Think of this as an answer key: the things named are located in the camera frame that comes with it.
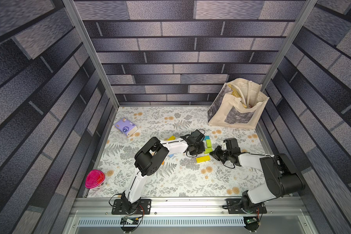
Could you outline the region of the lime green short block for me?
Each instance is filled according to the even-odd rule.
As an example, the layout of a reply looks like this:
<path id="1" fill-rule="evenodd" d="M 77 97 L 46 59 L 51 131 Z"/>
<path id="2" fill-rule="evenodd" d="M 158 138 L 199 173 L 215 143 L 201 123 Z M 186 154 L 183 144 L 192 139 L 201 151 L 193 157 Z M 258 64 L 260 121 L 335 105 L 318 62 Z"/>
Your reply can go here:
<path id="1" fill-rule="evenodd" d="M 206 141 L 207 148 L 212 148 L 211 140 L 210 140 L 210 139 L 207 139 L 207 140 L 205 140 L 205 141 Z"/>

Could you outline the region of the yellow-green block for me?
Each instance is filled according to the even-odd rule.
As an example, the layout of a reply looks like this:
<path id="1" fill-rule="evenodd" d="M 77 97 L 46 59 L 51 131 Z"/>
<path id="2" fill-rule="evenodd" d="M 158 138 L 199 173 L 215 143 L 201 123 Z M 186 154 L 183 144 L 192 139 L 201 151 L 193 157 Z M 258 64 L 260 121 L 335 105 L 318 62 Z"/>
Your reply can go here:
<path id="1" fill-rule="evenodd" d="M 197 163 L 207 162 L 207 161 L 210 161 L 210 160 L 211 160 L 211 158 L 210 158 L 209 155 L 196 158 L 196 162 Z"/>

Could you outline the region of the lime green long block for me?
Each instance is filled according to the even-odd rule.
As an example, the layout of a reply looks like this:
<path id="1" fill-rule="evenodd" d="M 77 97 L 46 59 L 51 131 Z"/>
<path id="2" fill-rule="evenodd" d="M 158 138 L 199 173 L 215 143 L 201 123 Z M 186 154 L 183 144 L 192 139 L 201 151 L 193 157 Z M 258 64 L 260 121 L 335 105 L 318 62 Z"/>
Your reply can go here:
<path id="1" fill-rule="evenodd" d="M 204 154 L 209 154 L 209 153 L 211 153 L 212 151 L 213 151 L 212 148 L 207 148 L 207 149 L 205 149 Z"/>

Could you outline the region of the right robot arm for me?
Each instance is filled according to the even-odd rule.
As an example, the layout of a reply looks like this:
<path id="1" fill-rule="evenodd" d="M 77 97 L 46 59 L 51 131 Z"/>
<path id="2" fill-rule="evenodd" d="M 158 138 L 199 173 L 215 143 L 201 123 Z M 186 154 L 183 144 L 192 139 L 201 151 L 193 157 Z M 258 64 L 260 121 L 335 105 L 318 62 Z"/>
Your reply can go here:
<path id="1" fill-rule="evenodd" d="M 210 153 L 214 159 L 234 167 L 250 167 L 261 170 L 265 182 L 253 189 L 242 193 L 240 202 L 234 205 L 224 205 L 223 209 L 241 209 L 250 214 L 264 202 L 302 191 L 306 187 L 303 175 L 297 170 L 286 154 L 267 155 L 242 152 L 235 138 L 223 141 L 226 148 L 216 147 Z"/>

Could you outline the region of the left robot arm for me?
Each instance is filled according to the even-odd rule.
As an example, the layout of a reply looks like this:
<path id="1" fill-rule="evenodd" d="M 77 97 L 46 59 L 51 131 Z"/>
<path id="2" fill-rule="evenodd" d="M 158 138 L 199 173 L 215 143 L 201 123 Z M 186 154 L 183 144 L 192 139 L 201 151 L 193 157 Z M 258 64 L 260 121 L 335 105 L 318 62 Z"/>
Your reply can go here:
<path id="1" fill-rule="evenodd" d="M 135 171 L 133 178 L 122 193 L 121 199 L 127 209 L 137 207 L 141 198 L 141 193 L 146 183 L 147 177 L 154 174 L 162 165 L 165 158 L 173 154 L 186 154 L 186 156 L 195 158 L 205 151 L 203 143 L 205 139 L 203 130 L 195 130 L 190 134 L 181 136 L 175 140 L 159 140 L 152 137 L 136 154 L 135 154 Z"/>

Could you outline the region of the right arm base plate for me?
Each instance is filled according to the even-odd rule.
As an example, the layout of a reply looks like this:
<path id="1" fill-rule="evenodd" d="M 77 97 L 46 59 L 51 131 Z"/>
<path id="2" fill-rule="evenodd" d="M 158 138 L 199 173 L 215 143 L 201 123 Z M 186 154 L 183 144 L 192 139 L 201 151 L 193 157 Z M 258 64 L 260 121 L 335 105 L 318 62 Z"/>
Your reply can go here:
<path id="1" fill-rule="evenodd" d="M 241 199 L 226 199 L 226 205 L 223 208 L 228 211 L 229 214 L 266 214 L 267 209 L 265 204 L 258 203 L 252 204 L 248 201 L 241 202 Z"/>

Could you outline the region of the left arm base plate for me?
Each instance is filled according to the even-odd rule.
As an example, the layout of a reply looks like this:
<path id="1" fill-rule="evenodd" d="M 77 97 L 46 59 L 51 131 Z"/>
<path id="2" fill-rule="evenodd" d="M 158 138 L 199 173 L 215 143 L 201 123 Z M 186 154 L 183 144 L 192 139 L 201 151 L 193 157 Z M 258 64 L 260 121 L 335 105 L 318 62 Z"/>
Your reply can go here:
<path id="1" fill-rule="evenodd" d="M 129 215 L 129 214 L 150 214 L 152 207 L 151 199 L 140 199 L 133 204 L 125 202 L 122 199 L 114 200 L 111 214 L 114 215 Z"/>

